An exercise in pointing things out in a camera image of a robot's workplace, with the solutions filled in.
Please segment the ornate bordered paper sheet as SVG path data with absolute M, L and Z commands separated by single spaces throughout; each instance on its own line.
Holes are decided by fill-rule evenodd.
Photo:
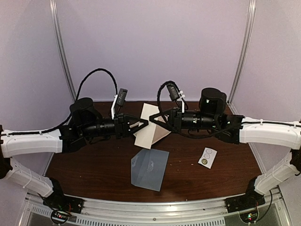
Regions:
M 156 142 L 158 142 L 159 140 L 165 138 L 166 136 L 168 136 L 171 132 L 155 123 L 152 124 L 154 127 L 154 131 L 153 131 L 153 137 L 152 137 L 152 141 L 151 144 L 155 144 Z

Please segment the beige letter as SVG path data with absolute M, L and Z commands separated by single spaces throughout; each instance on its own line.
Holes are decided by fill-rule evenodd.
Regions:
M 151 141 L 152 141 L 152 137 L 153 137 L 153 131 L 154 131 L 154 127 L 153 127 L 153 123 L 149 121 L 149 117 L 153 114 L 158 113 L 158 107 L 155 105 L 151 105 L 151 104 L 147 104 L 144 103 L 143 104 L 143 109 L 142 109 L 142 113 L 141 113 L 141 118 L 148 120 L 149 125 L 146 126 L 145 128 L 143 128 L 142 130 L 138 131 L 135 134 L 135 145 L 145 148 L 145 149 L 151 149 Z

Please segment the grey-blue envelope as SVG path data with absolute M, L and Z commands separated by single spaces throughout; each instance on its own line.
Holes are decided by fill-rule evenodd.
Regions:
M 131 184 L 159 192 L 161 190 L 169 152 L 142 149 L 131 159 Z

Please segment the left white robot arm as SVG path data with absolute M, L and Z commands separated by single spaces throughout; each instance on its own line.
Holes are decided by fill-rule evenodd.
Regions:
M 36 131 L 0 131 L 0 177 L 35 191 L 57 209 L 67 206 L 68 200 L 59 182 L 39 175 L 18 163 L 13 157 L 28 153 L 73 153 L 92 142 L 94 138 L 107 140 L 128 137 L 148 126 L 148 121 L 121 113 L 104 118 L 95 109 L 89 97 L 70 106 L 68 124 Z

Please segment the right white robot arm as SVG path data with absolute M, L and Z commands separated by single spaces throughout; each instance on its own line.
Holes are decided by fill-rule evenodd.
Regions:
M 226 94 L 215 88 L 201 91 L 198 111 L 174 107 L 149 117 L 149 120 L 181 136 L 203 139 L 215 137 L 230 144 L 262 143 L 290 148 L 272 169 L 250 180 L 241 204 L 250 208 L 270 189 L 301 173 L 301 123 L 253 119 L 226 114 Z

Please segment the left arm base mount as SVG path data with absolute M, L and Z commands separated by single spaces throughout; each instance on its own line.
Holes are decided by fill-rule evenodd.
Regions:
M 50 214 L 51 221 L 56 225 L 61 225 L 72 217 L 72 213 L 80 214 L 82 212 L 84 200 L 65 195 L 56 179 L 50 178 L 50 181 L 53 185 L 53 193 L 48 197 L 40 195 L 40 198 L 43 200 L 43 204 L 52 210 Z

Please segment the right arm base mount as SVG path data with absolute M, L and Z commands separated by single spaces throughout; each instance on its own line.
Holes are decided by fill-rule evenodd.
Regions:
M 264 195 L 249 190 L 243 195 L 226 198 L 225 204 L 228 213 L 238 212 L 240 220 L 250 225 L 259 220 L 258 207 L 265 204 L 265 199 Z

